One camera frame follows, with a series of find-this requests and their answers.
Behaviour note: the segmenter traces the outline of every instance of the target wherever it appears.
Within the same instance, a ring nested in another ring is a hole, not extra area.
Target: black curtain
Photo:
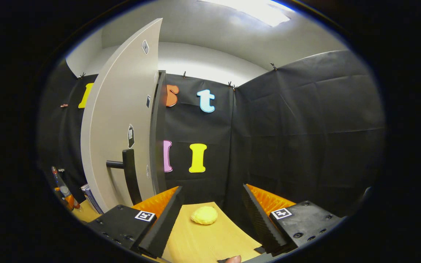
[[[37,118],[38,168],[50,186],[56,187],[51,166],[65,171],[63,181],[78,202],[85,200],[80,187],[87,183],[80,155],[83,108],[78,108],[86,85],[97,75],[76,78],[65,60],[51,72],[41,97]]]
[[[376,85],[350,51],[257,77],[235,91],[224,212],[255,237],[241,200],[249,183],[350,215],[379,172],[384,132]]]
[[[210,80],[167,74],[167,84],[179,88],[178,102],[167,107],[165,139],[172,142],[170,165],[165,173],[167,188],[183,186],[185,203],[214,201],[223,207],[230,160],[233,89]],[[197,92],[208,89],[215,95],[211,113],[201,110]],[[203,173],[190,173],[193,143],[207,145]]]

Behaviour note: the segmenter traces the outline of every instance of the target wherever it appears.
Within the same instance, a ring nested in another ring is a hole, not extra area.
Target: sponge
[[[210,225],[217,220],[217,210],[212,206],[202,206],[194,211],[191,220],[201,225]]]

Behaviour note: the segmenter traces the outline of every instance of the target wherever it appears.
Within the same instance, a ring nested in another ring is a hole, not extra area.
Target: ceiling
[[[346,49],[321,25],[293,11],[276,27],[221,5],[196,0],[156,0],[125,12],[105,25],[103,48],[121,45],[156,18],[163,18],[159,40],[220,50],[271,70],[310,55]]]

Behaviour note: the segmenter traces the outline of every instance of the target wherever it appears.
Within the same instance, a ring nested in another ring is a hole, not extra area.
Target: book
[[[99,214],[103,214],[102,209],[100,208],[100,205],[95,201],[94,195],[92,194],[92,191],[90,190],[89,184],[84,184],[81,188],[82,192],[84,193],[84,196],[86,197],[89,204],[92,206],[92,208],[97,211]]]

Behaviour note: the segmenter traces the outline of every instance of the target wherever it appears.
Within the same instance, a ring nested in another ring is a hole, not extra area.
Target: white door
[[[147,172],[161,25],[162,18],[152,21],[115,51],[100,70],[86,103],[80,133],[82,164],[103,212],[120,204],[133,205],[124,171],[105,165],[107,160],[122,161],[122,151],[131,142],[130,125],[134,129],[132,149],[140,195],[142,200],[154,195]]]

